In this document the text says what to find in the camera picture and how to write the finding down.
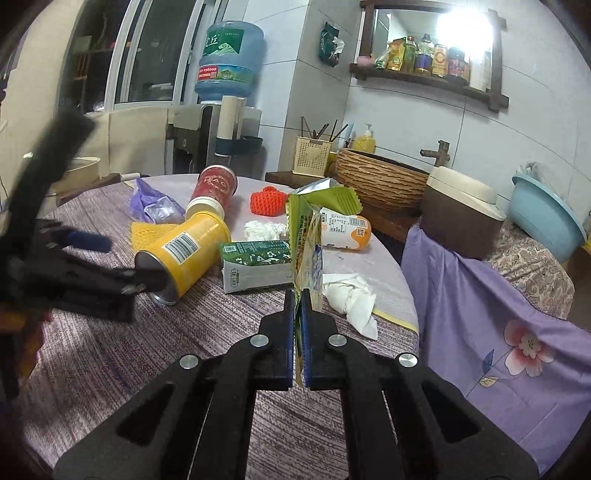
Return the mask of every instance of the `soap dispenser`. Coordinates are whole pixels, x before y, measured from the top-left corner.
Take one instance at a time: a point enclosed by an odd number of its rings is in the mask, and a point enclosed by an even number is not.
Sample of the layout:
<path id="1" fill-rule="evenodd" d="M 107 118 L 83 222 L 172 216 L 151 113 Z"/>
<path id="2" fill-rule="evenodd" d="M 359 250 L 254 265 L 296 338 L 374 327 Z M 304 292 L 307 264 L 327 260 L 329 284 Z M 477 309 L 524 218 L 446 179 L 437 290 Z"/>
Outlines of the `soap dispenser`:
<path id="1" fill-rule="evenodd" d="M 368 130 L 364 135 L 355 139 L 352 149 L 366 153 L 375 153 L 375 138 L 371 131 L 371 124 L 366 125 L 368 126 Z"/>

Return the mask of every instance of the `white bottle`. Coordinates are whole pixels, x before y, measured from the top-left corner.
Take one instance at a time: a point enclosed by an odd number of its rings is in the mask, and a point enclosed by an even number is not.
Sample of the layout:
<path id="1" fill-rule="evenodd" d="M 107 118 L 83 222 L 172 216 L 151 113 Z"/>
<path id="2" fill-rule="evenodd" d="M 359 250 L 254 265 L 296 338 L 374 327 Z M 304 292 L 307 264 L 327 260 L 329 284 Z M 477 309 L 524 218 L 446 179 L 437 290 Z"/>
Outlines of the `white bottle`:
<path id="1" fill-rule="evenodd" d="M 363 250 L 371 239 L 371 224 L 359 215 L 343 215 L 328 208 L 322 217 L 322 245 L 324 247 Z"/>

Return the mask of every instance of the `white plastic bag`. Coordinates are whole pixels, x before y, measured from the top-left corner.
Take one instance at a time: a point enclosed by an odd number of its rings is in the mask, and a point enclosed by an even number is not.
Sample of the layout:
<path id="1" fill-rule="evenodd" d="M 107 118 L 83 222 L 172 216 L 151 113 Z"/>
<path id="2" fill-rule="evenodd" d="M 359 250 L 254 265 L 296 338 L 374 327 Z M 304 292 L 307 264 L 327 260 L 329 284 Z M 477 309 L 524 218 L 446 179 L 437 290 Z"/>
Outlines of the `white plastic bag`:
<path id="1" fill-rule="evenodd" d="M 526 163 L 524 167 L 521 167 L 521 173 L 536 179 L 542 185 L 548 187 L 550 190 L 552 190 L 552 192 L 566 201 L 566 197 L 569 195 L 569 193 L 568 191 L 565 192 L 558 186 L 556 182 L 557 176 L 548 165 L 544 165 L 543 163 L 537 161 L 531 161 Z"/>

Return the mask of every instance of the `utensil holder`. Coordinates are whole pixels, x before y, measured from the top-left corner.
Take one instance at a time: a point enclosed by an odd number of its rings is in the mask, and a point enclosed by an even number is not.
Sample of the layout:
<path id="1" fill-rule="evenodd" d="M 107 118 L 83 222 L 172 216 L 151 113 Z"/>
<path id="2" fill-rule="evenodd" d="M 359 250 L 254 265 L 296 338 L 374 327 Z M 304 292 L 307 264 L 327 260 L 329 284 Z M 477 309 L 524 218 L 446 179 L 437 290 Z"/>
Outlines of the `utensil holder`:
<path id="1" fill-rule="evenodd" d="M 298 137 L 293 173 L 324 178 L 332 142 Z"/>

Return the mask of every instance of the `wooden shelf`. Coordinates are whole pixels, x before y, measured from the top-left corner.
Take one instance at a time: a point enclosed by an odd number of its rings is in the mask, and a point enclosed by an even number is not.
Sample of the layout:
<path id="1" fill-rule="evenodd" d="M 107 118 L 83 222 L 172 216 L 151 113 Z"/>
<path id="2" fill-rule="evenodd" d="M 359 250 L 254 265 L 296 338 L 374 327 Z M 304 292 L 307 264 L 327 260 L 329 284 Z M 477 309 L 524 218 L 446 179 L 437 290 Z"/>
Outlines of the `wooden shelf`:
<path id="1" fill-rule="evenodd" d="M 458 93 L 468 98 L 478 100 L 479 102 L 491 105 L 491 93 L 482 92 L 475 88 L 463 87 L 455 83 L 448 82 L 445 79 L 434 76 L 415 75 L 414 73 L 396 72 L 395 70 L 377 69 L 374 67 L 360 67 L 356 63 L 352 63 L 349 68 L 350 72 L 355 75 L 358 80 L 367 80 L 369 77 L 385 78 L 392 80 L 400 80 L 402 82 L 419 83 L 429 87 L 439 88 L 448 92 Z M 500 104 L 502 108 L 509 107 L 509 97 L 505 95 L 500 96 Z"/>

